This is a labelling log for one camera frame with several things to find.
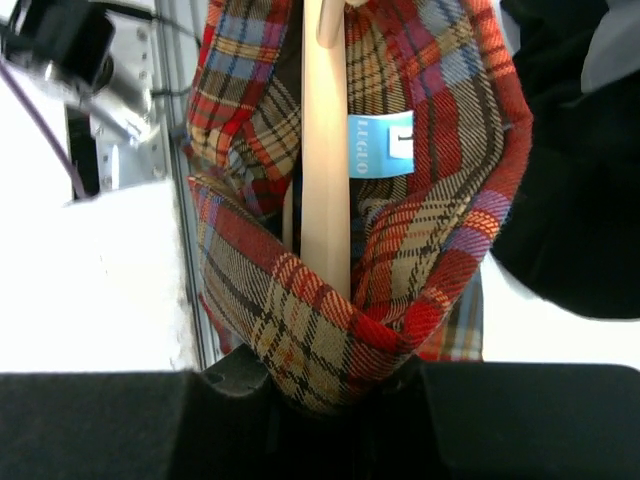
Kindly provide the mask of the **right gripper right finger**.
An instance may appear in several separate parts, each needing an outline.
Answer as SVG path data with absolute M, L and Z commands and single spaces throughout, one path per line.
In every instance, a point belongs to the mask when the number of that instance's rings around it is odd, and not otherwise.
M 365 404 L 358 479 L 635 479 L 627 366 L 412 358 Z

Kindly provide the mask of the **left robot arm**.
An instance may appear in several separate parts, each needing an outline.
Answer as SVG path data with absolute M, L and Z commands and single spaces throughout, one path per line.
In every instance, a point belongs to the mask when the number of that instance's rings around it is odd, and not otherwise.
M 151 90 L 115 56 L 112 14 L 153 12 L 113 1 L 17 1 L 1 24 L 1 56 L 39 88 L 137 146 L 158 131 Z

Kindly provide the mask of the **plaid flannel shirt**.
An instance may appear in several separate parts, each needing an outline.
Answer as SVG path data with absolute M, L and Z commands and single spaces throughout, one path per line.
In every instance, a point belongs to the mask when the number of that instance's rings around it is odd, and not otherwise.
M 487 1 L 368 1 L 345 10 L 352 114 L 410 111 L 416 167 L 351 188 L 345 298 L 280 241 L 301 159 L 298 1 L 213 1 L 187 107 L 200 300 L 284 396 L 339 414 L 412 354 L 477 360 L 450 312 L 526 169 L 532 116 Z

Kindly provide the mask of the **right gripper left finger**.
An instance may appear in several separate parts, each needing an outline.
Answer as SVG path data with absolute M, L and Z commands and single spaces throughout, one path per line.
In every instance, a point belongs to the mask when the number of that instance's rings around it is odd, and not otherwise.
M 268 479 L 272 385 L 239 347 L 203 372 L 4 374 L 4 479 Z

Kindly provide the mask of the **beige hanger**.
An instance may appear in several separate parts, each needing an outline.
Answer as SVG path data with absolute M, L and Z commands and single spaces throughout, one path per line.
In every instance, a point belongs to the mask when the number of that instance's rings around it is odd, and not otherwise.
M 351 295 L 344 0 L 305 1 L 302 26 L 300 258 Z

